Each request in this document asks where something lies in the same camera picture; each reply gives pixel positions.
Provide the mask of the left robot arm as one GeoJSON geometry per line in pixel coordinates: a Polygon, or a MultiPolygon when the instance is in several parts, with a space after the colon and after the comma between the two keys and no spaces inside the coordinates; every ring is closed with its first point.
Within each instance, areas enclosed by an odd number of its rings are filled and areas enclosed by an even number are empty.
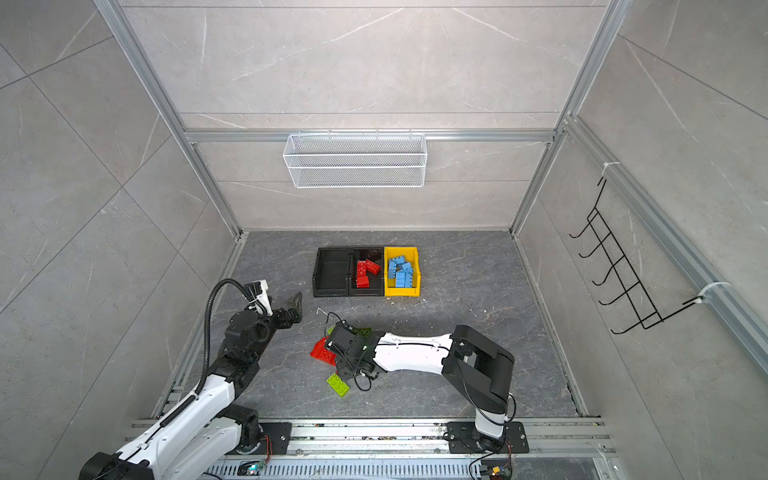
{"type": "Polygon", "coordinates": [[[302,295],[273,308],[266,281],[247,284],[225,278],[205,305],[200,379],[171,410],[114,453],[98,452],[82,467],[82,479],[196,479],[226,453],[255,451],[268,438],[256,410],[237,404],[260,370],[259,362],[281,329],[302,320],[302,295]],[[218,293],[227,285],[246,305],[227,326],[216,356],[211,354],[211,320],[218,293]]]}

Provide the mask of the green lego brick front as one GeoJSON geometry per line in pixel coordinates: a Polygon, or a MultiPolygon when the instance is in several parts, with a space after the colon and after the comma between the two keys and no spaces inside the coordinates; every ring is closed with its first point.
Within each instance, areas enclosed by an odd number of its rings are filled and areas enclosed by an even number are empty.
{"type": "Polygon", "coordinates": [[[326,383],[341,398],[344,398],[350,391],[349,385],[337,373],[331,374],[326,383]]]}

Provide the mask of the red lego brick large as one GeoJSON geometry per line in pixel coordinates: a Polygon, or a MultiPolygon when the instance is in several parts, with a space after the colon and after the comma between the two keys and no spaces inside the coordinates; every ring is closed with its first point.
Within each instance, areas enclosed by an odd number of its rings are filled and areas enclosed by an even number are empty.
{"type": "Polygon", "coordinates": [[[368,273],[378,275],[381,272],[381,266],[372,260],[366,260],[365,265],[368,273]]]}

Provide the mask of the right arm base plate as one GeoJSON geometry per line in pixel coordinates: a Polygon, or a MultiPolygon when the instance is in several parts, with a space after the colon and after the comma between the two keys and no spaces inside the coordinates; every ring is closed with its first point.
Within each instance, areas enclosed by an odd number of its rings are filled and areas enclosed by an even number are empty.
{"type": "Polygon", "coordinates": [[[520,422],[508,423],[500,438],[481,434],[473,422],[449,422],[443,439],[448,442],[452,454],[507,452],[525,454],[530,452],[524,426],[520,422]]]}

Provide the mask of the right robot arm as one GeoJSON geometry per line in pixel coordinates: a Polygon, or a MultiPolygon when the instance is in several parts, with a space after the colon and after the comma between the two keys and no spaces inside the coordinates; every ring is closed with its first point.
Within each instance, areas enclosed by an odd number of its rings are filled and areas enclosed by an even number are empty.
{"type": "Polygon", "coordinates": [[[495,450],[506,441],[516,413],[510,386],[511,352],[467,325],[450,334],[404,337],[338,321],[323,339],[343,382],[377,379],[383,373],[414,371],[443,377],[474,408],[477,449],[495,450]]]}

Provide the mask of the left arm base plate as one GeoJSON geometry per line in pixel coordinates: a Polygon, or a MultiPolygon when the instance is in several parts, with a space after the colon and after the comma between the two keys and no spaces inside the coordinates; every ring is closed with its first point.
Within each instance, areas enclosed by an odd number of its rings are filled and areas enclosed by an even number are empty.
{"type": "Polygon", "coordinates": [[[246,424],[241,428],[240,443],[234,452],[239,455],[285,455],[291,432],[290,422],[246,424]]]}

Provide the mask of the blue lego brick front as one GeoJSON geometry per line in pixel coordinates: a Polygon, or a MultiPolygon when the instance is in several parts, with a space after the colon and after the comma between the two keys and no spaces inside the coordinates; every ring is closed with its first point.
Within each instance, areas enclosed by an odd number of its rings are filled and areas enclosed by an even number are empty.
{"type": "Polygon", "coordinates": [[[405,271],[399,270],[395,272],[395,287],[397,289],[408,288],[409,274],[405,271]]]}

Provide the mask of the blue lego brick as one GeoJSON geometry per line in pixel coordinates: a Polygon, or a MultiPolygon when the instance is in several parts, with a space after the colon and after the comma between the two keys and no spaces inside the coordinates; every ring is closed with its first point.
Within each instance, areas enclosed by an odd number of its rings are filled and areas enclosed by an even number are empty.
{"type": "Polygon", "coordinates": [[[404,264],[401,265],[401,270],[405,271],[406,273],[409,274],[409,280],[408,280],[409,286],[408,286],[408,288],[412,288],[413,287],[413,267],[412,267],[412,264],[410,262],[405,262],[404,264]]]}
{"type": "Polygon", "coordinates": [[[406,258],[403,255],[397,256],[397,257],[393,257],[393,258],[389,259],[389,263],[391,265],[396,265],[396,266],[402,265],[405,262],[406,262],[406,258]]]}
{"type": "Polygon", "coordinates": [[[395,287],[397,289],[408,288],[409,274],[405,271],[399,270],[395,272],[395,287]]]}

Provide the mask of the red arch lego piece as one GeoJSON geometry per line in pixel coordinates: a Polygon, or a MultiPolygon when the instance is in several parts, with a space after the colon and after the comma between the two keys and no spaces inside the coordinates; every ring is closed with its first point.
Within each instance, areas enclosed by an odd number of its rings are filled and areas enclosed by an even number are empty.
{"type": "Polygon", "coordinates": [[[321,338],[313,347],[310,356],[331,366],[336,366],[336,354],[326,346],[328,338],[321,338]]]}

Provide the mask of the blue lego brick top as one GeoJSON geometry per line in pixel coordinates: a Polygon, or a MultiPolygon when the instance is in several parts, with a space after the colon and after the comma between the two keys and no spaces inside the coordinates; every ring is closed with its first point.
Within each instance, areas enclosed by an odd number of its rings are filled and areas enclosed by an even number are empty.
{"type": "Polygon", "coordinates": [[[396,266],[402,265],[405,262],[406,262],[406,258],[403,255],[397,256],[397,257],[393,257],[393,258],[389,259],[389,263],[391,265],[396,265],[396,266]]]}

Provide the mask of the red lego brick small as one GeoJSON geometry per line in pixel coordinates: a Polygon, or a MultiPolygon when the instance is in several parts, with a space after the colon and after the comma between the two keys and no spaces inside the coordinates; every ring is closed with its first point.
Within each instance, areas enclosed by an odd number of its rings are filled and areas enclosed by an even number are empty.
{"type": "Polygon", "coordinates": [[[368,277],[368,263],[366,260],[357,262],[355,285],[357,289],[367,289],[370,287],[370,279],[368,277]]]}

